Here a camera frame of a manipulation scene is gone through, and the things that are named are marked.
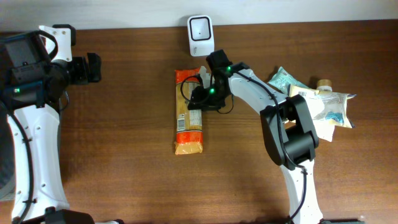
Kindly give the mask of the orange spaghetti package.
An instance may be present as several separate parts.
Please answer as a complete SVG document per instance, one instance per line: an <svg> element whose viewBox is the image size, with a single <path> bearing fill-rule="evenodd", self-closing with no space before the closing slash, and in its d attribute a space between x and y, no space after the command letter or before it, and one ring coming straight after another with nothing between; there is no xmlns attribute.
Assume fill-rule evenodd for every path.
<svg viewBox="0 0 398 224"><path fill-rule="evenodd" d="M189 102L183 95L190 99L192 91L200 85L196 78L200 68L175 71L176 93L176 142L175 154L194 154L203 151L203 130L201 110L189 110Z"/></svg>

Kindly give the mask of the teal wet wipes pack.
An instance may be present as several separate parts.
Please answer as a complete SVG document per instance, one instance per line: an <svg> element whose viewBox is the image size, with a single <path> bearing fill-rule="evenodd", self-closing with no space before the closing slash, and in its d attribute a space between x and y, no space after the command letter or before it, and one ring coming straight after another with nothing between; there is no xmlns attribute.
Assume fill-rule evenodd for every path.
<svg viewBox="0 0 398 224"><path fill-rule="evenodd" d="M299 86L301 88L308 88L302 82L296 80L289 72L283 67L279 67L277 73L268 81L268 84L276 87L283 94L289 94L289 88L291 85Z"/></svg>

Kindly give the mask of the white snack bag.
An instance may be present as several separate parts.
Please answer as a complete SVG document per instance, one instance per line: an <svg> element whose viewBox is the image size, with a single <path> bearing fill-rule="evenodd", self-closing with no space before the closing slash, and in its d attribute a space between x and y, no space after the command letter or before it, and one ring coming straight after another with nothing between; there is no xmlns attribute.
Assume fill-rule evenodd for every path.
<svg viewBox="0 0 398 224"><path fill-rule="evenodd" d="M356 95L291 85L289 96L295 95L304 97L313 121L344 128L355 128L355 125L349 120L346 110L347 101Z"/></svg>

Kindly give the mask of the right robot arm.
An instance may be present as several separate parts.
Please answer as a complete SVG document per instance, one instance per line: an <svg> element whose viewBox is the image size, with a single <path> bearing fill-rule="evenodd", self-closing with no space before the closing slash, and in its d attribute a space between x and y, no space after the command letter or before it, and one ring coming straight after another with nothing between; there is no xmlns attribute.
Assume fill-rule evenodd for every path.
<svg viewBox="0 0 398 224"><path fill-rule="evenodd" d="M245 101L259 114L265 149L283 173L290 205L287 223L321 223L313 177L319 138L304 97L274 90L245 63L231 62L223 50L209 54L206 62L210 84L192 91L188 109L218 111L228 96Z"/></svg>

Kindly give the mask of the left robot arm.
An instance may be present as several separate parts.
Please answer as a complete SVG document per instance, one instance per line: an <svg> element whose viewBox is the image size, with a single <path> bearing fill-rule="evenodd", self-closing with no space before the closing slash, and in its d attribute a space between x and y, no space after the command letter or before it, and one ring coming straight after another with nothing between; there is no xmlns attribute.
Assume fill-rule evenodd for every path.
<svg viewBox="0 0 398 224"><path fill-rule="evenodd" d="M59 162L61 98L70 85L101 80L101 58L75 57L69 24L1 39L1 108L12 134L16 194L13 223L93 223L70 209Z"/></svg>

